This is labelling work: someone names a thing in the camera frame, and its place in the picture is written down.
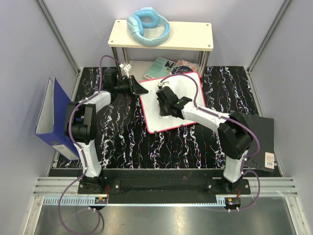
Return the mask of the pink framed whiteboard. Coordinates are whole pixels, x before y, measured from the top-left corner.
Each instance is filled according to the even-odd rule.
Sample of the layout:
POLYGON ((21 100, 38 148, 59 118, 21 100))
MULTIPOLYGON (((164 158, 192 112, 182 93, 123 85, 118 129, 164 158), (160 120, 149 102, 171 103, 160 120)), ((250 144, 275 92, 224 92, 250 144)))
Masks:
POLYGON ((156 92, 159 90, 157 87, 159 82, 168 82, 166 86, 170 87, 178 98, 185 96, 195 99, 197 104, 205 106, 201 78, 195 71, 174 74, 166 80, 163 80, 162 78, 155 78, 142 81, 140 82, 140 85, 149 91, 148 94, 142 94, 140 96, 148 132, 153 134, 154 132, 163 132, 179 128, 182 125, 186 126, 194 124, 194 122, 190 120, 182 120, 173 116, 162 117, 160 115, 159 102, 156 95, 156 92))

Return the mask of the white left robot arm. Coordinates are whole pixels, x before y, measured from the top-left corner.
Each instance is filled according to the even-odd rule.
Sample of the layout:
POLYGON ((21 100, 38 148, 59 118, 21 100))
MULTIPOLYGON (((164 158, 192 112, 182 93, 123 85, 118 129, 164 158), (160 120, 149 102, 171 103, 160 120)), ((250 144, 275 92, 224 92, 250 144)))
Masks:
POLYGON ((118 94, 142 95, 148 90, 142 87, 133 75, 118 79, 117 69, 100 72, 100 89, 79 102, 67 105, 64 132, 78 151, 82 164, 79 186, 87 192, 100 194, 105 190, 105 177, 98 160, 95 138, 97 135, 97 113, 110 105, 118 94))

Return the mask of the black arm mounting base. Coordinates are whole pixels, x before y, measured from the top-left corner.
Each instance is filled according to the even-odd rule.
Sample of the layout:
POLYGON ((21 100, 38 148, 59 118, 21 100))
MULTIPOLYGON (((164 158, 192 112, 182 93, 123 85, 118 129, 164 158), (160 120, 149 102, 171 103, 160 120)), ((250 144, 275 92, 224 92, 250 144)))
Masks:
POLYGON ((251 194, 247 179, 229 183, 220 169, 105 170, 99 186, 79 184, 79 194, 109 194, 111 205, 216 204, 218 196, 251 194))

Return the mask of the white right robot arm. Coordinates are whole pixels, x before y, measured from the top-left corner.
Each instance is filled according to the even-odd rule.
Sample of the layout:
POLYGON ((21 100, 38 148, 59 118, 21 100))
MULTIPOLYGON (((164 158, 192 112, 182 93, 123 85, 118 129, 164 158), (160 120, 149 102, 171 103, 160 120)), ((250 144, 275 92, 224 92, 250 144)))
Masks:
POLYGON ((244 161, 252 143, 252 135, 243 116, 238 112, 218 113, 185 96, 178 98, 168 86, 160 88, 156 95, 162 114, 195 122, 218 134, 225 154, 222 188, 228 194, 235 193, 240 187, 244 161))

